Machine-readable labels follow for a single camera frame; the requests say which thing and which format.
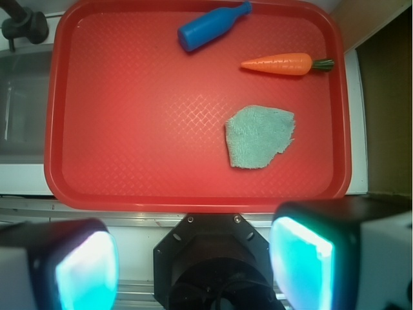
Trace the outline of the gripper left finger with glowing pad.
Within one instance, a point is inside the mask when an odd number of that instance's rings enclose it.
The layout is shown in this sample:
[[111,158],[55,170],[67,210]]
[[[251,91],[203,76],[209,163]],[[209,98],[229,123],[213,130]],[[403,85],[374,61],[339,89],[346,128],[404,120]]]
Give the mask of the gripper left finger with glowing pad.
[[1,226],[1,309],[112,309],[119,255],[94,218]]

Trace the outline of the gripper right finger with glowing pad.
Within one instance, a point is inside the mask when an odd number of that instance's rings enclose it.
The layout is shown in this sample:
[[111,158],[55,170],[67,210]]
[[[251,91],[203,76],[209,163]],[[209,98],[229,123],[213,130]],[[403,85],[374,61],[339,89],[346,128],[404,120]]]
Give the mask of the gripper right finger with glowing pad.
[[289,201],[269,234],[274,280],[294,309],[411,309],[412,202]]

